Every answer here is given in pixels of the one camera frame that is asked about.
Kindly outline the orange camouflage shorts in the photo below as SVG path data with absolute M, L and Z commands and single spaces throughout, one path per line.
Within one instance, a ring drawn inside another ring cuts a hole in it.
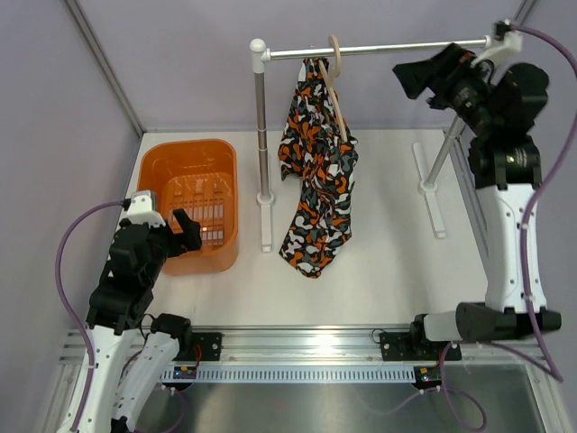
M 278 158 L 283 180 L 301 181 L 296 213 L 279 255 L 316 279 L 352 236 L 353 171 L 357 140 L 340 131 L 324 81 L 327 59 L 305 59 L 289 106 Z

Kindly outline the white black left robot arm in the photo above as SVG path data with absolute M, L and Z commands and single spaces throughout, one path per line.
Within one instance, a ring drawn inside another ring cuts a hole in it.
M 141 223 L 127 216 L 114 233 L 87 318 L 77 323 L 86 354 L 61 432 L 133 432 L 169 361 L 192 353 L 189 319 L 163 313 L 133 366 L 125 366 L 165 262 L 202 245 L 199 223 L 182 209 L 173 214 L 178 233 L 167 222 L 155 226 L 152 215 Z

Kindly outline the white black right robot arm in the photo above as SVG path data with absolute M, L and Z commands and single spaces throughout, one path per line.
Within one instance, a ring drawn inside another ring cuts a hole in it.
M 545 184 L 540 152 L 529 134 L 548 102 L 549 77 L 521 62 L 493 84 L 483 66 L 496 63 L 451 43 L 430 59 L 393 69 L 408 98 L 430 90 L 431 108 L 452 109 L 472 131 L 468 162 L 486 225 L 485 299 L 417 316 L 408 347 L 420 358 L 431 356 L 441 342 L 519 340 L 562 326 L 540 283 L 536 202 Z

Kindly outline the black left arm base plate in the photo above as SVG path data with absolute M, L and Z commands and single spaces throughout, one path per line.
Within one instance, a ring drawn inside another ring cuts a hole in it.
M 179 340 L 175 358 L 182 362 L 217 362 L 222 352 L 223 334 L 219 332 L 188 331 Z

